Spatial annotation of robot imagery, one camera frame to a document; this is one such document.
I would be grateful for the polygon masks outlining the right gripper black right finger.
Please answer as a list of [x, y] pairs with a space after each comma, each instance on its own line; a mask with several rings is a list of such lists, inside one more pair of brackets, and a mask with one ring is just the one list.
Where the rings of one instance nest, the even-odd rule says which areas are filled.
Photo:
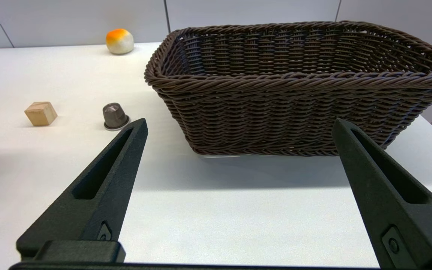
[[432, 268], [432, 192], [353, 123], [332, 136], [379, 266]]

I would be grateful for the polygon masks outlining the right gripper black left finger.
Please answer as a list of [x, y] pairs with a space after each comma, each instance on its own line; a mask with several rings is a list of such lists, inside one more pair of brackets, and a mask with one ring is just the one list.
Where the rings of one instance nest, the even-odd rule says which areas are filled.
[[125, 126], [16, 241], [23, 260], [49, 241], [117, 241], [149, 129]]

